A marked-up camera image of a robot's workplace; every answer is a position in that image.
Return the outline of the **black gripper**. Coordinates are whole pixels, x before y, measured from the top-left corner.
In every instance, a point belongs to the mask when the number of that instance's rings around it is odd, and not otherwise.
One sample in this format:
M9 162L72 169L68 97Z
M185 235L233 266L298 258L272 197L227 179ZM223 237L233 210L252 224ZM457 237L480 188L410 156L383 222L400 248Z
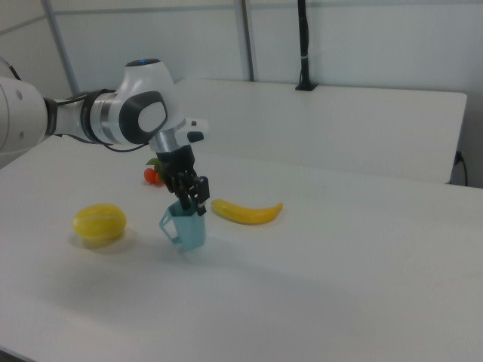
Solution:
M195 156L191 146L182 146L172 152L157 152L162 169L162 179L168 190L174 193L183 210L191 207L189 190L195 186L194 201L199 216L206 213L206 201L210 198L209 181L194 171Z

